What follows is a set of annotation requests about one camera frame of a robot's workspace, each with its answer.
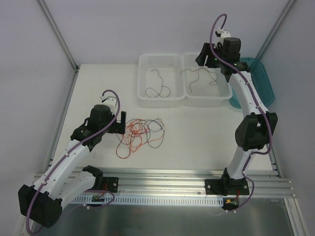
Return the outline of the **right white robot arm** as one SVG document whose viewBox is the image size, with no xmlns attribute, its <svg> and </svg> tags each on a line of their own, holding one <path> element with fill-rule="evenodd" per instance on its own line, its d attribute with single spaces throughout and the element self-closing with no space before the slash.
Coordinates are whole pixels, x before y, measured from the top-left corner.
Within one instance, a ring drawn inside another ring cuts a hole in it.
<svg viewBox="0 0 315 236">
<path fill-rule="evenodd" d="M 208 195 L 249 195 L 246 170 L 256 154 L 270 146 L 278 122 L 276 113 L 264 106 L 252 83 L 250 68 L 240 59 L 241 40 L 226 37 L 217 44 L 204 43 L 196 58 L 199 66 L 219 68 L 237 95 L 243 120 L 235 131 L 236 152 L 219 179 L 205 180 Z"/>
</svg>

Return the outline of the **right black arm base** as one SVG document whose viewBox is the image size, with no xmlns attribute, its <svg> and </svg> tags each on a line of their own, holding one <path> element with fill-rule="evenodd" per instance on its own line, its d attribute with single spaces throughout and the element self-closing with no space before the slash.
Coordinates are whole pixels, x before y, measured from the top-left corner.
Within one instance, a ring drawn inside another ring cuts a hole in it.
<svg viewBox="0 0 315 236">
<path fill-rule="evenodd" d="M 207 195 L 239 195 L 248 196 L 250 194 L 248 182 L 242 179 L 206 179 L 205 191 Z"/>
</svg>

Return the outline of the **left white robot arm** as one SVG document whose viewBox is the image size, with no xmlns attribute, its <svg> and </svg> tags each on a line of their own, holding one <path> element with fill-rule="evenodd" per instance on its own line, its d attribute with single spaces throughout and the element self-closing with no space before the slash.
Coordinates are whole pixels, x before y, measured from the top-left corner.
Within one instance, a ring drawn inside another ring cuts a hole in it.
<svg viewBox="0 0 315 236">
<path fill-rule="evenodd" d="M 95 105 L 90 116 L 76 128 L 65 150 L 37 181 L 31 186 L 23 185 L 18 191 L 20 212 L 26 218 L 30 235 L 30 221 L 45 228 L 52 227 L 65 207 L 87 190 L 105 191 L 103 171 L 86 166 L 70 182 L 66 182 L 79 162 L 88 156 L 101 142 L 106 133 L 124 134 L 126 112 L 120 110 L 119 100 L 112 98 Z"/>
</svg>

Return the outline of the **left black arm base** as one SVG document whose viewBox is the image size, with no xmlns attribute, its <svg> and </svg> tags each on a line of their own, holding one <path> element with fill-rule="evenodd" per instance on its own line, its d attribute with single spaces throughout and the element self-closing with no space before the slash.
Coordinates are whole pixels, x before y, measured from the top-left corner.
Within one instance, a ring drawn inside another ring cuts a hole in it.
<svg viewBox="0 0 315 236">
<path fill-rule="evenodd" d="M 96 184 L 96 190 L 106 190 L 112 193 L 117 193 L 118 187 L 118 177 L 100 177 Z"/>
</svg>

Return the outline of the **right white perforated basket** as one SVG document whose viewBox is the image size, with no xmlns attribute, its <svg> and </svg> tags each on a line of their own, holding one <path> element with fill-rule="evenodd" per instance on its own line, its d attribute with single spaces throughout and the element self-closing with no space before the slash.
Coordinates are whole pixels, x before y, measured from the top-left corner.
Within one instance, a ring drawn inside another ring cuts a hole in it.
<svg viewBox="0 0 315 236">
<path fill-rule="evenodd" d="M 194 107 L 218 107 L 232 97 L 232 88 L 219 68 L 198 66 L 198 53 L 182 54 L 181 77 L 184 80 L 186 104 Z"/>
</svg>

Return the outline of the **white perforated basket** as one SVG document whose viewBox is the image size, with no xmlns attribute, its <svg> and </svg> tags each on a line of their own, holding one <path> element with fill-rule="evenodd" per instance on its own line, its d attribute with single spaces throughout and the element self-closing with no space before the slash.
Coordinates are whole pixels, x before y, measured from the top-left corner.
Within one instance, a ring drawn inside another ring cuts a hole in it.
<svg viewBox="0 0 315 236">
<path fill-rule="evenodd" d="M 181 56 L 142 54 L 138 61 L 137 98 L 143 107 L 171 108 L 185 98 Z"/>
<path fill-rule="evenodd" d="M 186 104 L 194 107 L 218 107 L 232 97 L 232 88 L 219 68 L 198 66 L 198 53 L 182 54 L 181 77 L 184 80 Z"/>
</svg>

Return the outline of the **teal plastic tray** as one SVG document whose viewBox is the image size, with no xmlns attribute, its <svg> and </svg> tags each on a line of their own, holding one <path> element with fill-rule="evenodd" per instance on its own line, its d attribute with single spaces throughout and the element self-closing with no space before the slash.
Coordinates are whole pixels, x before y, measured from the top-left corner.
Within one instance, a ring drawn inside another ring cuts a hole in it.
<svg viewBox="0 0 315 236">
<path fill-rule="evenodd" d="M 241 58 L 240 61 L 246 62 L 249 67 L 253 66 L 250 69 L 253 85 L 265 107 L 269 107 L 275 96 L 264 65 L 253 58 Z"/>
</svg>

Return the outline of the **left white perforated basket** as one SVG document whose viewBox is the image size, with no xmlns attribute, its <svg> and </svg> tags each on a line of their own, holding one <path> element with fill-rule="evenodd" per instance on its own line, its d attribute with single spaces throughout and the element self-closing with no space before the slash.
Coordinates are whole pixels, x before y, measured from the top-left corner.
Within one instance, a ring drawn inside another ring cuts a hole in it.
<svg viewBox="0 0 315 236">
<path fill-rule="evenodd" d="M 137 98 L 143 107 L 171 108 L 185 98 L 181 56 L 142 54 L 138 61 Z"/>
</svg>

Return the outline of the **aluminium mounting rail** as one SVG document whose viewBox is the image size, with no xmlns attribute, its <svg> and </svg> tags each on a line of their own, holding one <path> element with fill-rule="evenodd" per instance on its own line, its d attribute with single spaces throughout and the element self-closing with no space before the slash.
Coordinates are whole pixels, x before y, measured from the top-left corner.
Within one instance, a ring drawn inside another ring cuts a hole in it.
<svg viewBox="0 0 315 236">
<path fill-rule="evenodd" d="M 197 196 L 205 195 L 205 180 L 220 178 L 218 170 L 145 170 L 101 168 L 106 177 L 118 177 L 118 192 L 125 195 Z M 255 198 L 296 198 L 292 181 L 277 171 L 248 171 L 254 181 Z"/>
</svg>

